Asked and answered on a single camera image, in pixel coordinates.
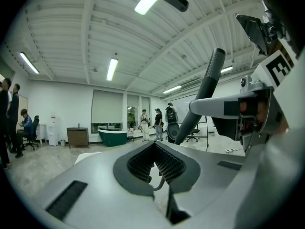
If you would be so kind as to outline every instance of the black chair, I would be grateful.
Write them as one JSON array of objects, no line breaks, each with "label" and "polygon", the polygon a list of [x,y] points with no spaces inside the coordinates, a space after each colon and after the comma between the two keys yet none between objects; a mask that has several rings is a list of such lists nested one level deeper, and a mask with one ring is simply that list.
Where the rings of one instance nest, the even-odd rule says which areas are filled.
[{"label": "black chair", "polygon": [[34,145],[36,145],[37,147],[39,146],[38,144],[34,143],[34,141],[37,138],[36,129],[37,129],[38,124],[39,124],[39,116],[37,115],[34,117],[34,121],[33,121],[34,133],[33,133],[33,135],[29,135],[29,136],[25,137],[27,139],[28,143],[25,143],[24,147],[31,146],[32,149],[35,150]]},{"label": "black chair", "polygon": [[192,134],[191,134],[191,136],[189,136],[189,139],[187,139],[186,142],[188,142],[190,139],[195,139],[196,142],[198,142],[198,139],[199,139],[199,138],[194,137],[194,134],[195,134],[195,133],[198,133],[198,132],[200,132],[199,129],[194,129],[193,132],[192,132]]}]

